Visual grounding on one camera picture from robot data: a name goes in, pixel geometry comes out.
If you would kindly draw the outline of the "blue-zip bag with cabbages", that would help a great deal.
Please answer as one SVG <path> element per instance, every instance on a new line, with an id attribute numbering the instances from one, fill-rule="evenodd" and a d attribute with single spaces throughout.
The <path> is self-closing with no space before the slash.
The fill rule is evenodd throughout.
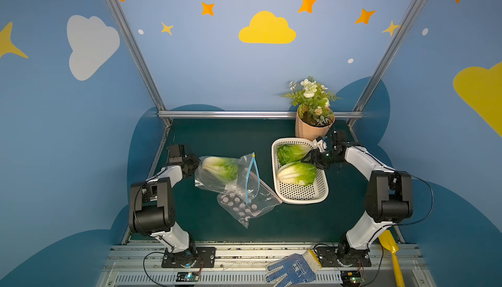
<path id="1" fill-rule="evenodd" d="M 261 198 L 282 202 L 261 179 L 253 152 L 240 158 L 202 157 L 195 173 L 195 186 L 212 192 L 233 194 L 246 204 Z"/>

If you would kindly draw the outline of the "pink-zip dotted zip-top bag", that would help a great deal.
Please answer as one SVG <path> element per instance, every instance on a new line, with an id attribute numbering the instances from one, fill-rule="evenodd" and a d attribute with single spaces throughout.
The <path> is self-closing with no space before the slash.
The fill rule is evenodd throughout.
<path id="1" fill-rule="evenodd" d="M 283 203 L 279 196 L 267 185 L 261 185 L 258 194 L 248 203 L 235 193 L 218 194 L 217 201 L 245 228 L 248 228 L 250 220 L 267 214 Z"/>

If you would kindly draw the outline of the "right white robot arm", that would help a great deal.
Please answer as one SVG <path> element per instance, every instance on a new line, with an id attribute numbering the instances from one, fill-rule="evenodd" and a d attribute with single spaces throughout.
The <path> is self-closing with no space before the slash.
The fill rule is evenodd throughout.
<path id="1" fill-rule="evenodd" d="M 412 178 L 378 160 L 361 144 L 342 141 L 337 132 L 332 133 L 331 143 L 326 137 L 318 137 L 312 143 L 312 165 L 325 170 L 333 164 L 347 163 L 368 181 L 365 211 L 342 236 L 337 248 L 337 258 L 342 263 L 365 258 L 378 236 L 413 215 Z"/>

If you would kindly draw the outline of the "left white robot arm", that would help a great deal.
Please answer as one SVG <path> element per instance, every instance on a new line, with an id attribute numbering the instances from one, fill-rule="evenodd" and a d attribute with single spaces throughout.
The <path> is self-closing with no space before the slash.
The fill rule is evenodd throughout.
<path id="1" fill-rule="evenodd" d="M 191 177 L 199 158 L 183 144 L 168 147 L 167 164 L 154 176 L 129 188 L 129 230 L 149 236 L 174 258 L 196 258 L 193 237 L 176 222 L 174 186 Z"/>

